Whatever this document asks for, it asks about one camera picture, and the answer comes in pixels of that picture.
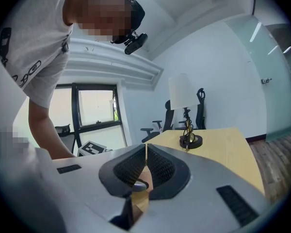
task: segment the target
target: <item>office chair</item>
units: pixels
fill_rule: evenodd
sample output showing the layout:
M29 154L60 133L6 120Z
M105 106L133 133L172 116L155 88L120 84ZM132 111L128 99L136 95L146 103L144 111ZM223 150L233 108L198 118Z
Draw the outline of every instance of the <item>office chair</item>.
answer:
M70 124L66 126L55 127L57 134L59 135L65 146L73 153L74 144L76 142L74 133L70 132Z
M197 92L197 97L199 100L199 105L197 106L197 115L196 115L196 128L194 130L205 130L205 117L204 117L204 107L205 107L205 97L204 88L200 88ZM175 128L175 130L185 130L186 127Z
M173 125L171 125L173 118L174 118L174 110L170 109L170 100L168 100L165 104L165 108L166 108L166 117L165 117L165 123L164 123L164 128L163 128L163 132L166 130L171 130L173 128ZM162 121L152 121L154 123L157 123L159 126L159 129L161 129L161 122ZM151 132L153 130L153 128L142 128L140 129L141 131L146 131L147 132L147 137L144 138L142 140L142 143L154 138L155 136L159 135L160 132Z

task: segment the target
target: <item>black vent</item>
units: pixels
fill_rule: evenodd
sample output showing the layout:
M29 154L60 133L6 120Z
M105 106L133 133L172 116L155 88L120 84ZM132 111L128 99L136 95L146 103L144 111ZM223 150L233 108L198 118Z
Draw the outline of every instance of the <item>black vent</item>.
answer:
M145 168L146 152L138 151L114 167L114 174L118 179L130 187L136 183Z
M151 148L148 148L147 154L147 165L152 174L153 188L155 188L166 183L173 177L175 165Z
M65 166L65 167L60 167L57 169L57 171L62 174L62 173L68 173L68 172L72 172L74 170L78 170L81 167L79 165L72 165L72 166Z
M230 185L217 188L218 193L227 204L241 227L252 222L258 214Z

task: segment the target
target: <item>person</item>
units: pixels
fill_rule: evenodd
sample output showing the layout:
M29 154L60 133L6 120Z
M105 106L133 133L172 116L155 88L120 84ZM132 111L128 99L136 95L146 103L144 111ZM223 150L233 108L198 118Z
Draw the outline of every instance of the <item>person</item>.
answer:
M49 118L49 105L69 56L77 24L89 35L123 41L145 12L136 0L20 0L0 28L2 64L30 98L28 121L52 159L74 157Z

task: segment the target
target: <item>ceiling light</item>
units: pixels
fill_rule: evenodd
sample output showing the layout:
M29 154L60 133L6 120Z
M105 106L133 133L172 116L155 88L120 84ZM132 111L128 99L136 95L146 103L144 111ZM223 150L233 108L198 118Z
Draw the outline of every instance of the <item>ceiling light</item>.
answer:
M262 23L259 22L259 23L257 24L257 26L256 26L256 29L255 29L254 32L253 32L253 35L252 35L252 37L251 37L251 39L250 39L250 42L253 42L254 38L256 38L257 33L259 32L261 26L262 26Z
M274 47L267 55L270 55L276 48L278 48L278 45Z
M290 47L288 47L283 53L286 53L286 52L288 52L289 50L291 49L291 46Z

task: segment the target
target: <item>lamp base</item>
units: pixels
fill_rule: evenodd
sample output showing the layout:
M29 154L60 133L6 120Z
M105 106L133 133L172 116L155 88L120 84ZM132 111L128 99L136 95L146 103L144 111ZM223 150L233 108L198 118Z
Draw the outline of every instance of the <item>lamp base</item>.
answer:
M203 145L203 138L199 135L195 135L195 141L189 142L187 141L186 137L184 135L180 136L180 146L184 149L196 149Z

